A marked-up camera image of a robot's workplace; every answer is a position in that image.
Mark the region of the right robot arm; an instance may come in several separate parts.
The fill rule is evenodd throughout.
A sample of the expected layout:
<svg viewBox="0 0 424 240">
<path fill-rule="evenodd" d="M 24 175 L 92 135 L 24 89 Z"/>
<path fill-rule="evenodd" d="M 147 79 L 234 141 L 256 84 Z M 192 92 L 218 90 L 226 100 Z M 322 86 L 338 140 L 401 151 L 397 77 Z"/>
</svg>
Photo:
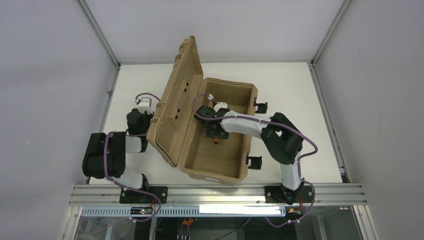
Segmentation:
<svg viewBox="0 0 424 240">
<path fill-rule="evenodd" d="M 284 114 L 277 112 L 269 118 L 261 119 L 228 108 L 215 110 L 202 105 L 195 112 L 194 118 L 216 136 L 228 137 L 230 133 L 237 133 L 262 140 L 281 169 L 282 193 L 278 193 L 276 199 L 292 205 L 299 198 L 304 183 L 300 177 L 297 157 L 303 148 L 303 139 L 293 132 L 298 129 Z"/>
</svg>

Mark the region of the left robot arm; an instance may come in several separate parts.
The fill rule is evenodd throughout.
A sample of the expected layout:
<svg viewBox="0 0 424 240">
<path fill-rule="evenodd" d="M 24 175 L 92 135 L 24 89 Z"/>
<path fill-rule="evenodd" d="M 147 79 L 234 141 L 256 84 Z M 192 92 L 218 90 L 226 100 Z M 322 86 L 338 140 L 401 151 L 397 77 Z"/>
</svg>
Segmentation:
<svg viewBox="0 0 424 240">
<path fill-rule="evenodd" d="M 82 160 L 83 174 L 109 180 L 125 190 L 149 192 L 147 177 L 128 166 L 126 156 L 147 150 L 146 135 L 153 116 L 150 107 L 133 108 L 126 115 L 127 130 L 92 133 Z"/>
</svg>

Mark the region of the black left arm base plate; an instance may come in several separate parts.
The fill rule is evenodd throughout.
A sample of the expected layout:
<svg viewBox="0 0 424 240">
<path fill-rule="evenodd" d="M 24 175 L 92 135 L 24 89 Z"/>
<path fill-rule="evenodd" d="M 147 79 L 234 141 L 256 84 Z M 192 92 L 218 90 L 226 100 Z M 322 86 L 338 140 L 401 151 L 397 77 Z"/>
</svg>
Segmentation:
<svg viewBox="0 0 424 240">
<path fill-rule="evenodd" d="M 150 186 L 149 191 L 155 195 L 162 204 L 166 204 L 168 200 L 167 186 Z M 133 190 L 123 190 L 119 196 L 120 204 L 150 204 L 155 198 L 149 194 L 135 192 Z"/>
</svg>

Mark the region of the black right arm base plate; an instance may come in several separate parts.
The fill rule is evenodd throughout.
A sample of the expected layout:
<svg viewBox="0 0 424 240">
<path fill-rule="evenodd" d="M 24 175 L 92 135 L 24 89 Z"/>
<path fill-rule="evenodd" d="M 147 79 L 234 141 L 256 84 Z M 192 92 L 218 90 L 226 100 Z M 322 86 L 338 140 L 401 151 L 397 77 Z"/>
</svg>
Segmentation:
<svg viewBox="0 0 424 240">
<path fill-rule="evenodd" d="M 315 194 L 313 193 L 312 187 L 301 186 L 299 190 L 286 189 L 282 185 L 266 185 L 263 187 L 265 202 L 267 204 L 300 204 L 300 203 L 311 203 Z"/>
</svg>

